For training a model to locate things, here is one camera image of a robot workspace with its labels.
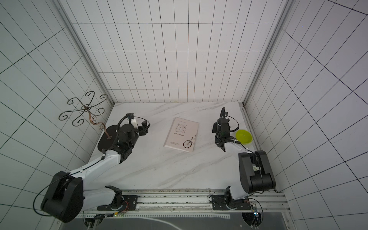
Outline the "white photo album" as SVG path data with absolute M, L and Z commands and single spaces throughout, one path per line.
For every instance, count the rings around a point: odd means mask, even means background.
M 176 117 L 173 120 L 164 147 L 192 152 L 196 142 L 199 123 Z

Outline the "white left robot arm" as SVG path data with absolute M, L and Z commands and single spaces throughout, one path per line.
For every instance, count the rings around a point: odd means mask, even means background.
M 132 153 L 140 136 L 148 133 L 150 123 L 144 119 L 141 125 L 131 114 L 126 115 L 116 125 L 106 127 L 98 143 L 102 155 L 92 162 L 70 172 L 56 173 L 43 191 L 46 193 L 40 209 L 43 216 L 51 216 L 68 223 L 80 212 L 96 208 L 106 211 L 108 218 L 121 212 L 134 210 L 134 201 L 125 198 L 123 191 L 106 185 L 101 189 L 88 189 L 87 186 L 109 169 L 121 164 Z

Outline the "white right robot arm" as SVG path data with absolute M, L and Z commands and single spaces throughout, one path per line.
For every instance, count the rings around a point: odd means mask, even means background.
M 215 134 L 216 146 L 235 156 L 239 163 L 239 179 L 227 188 L 230 198 L 240 200 L 275 189 L 276 180 L 267 154 L 263 150 L 252 151 L 233 137 L 229 121 L 226 116 L 220 116 L 213 125 L 212 133 Z

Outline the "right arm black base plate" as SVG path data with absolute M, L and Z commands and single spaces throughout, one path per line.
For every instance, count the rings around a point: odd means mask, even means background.
M 210 195 L 209 201 L 212 209 L 215 211 L 251 210 L 251 206 L 247 200 L 235 200 L 228 195 Z

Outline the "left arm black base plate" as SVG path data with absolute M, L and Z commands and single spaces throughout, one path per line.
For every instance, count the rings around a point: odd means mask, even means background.
M 118 195 L 111 204 L 98 206 L 98 211 L 130 211 L 136 210 L 137 195 Z

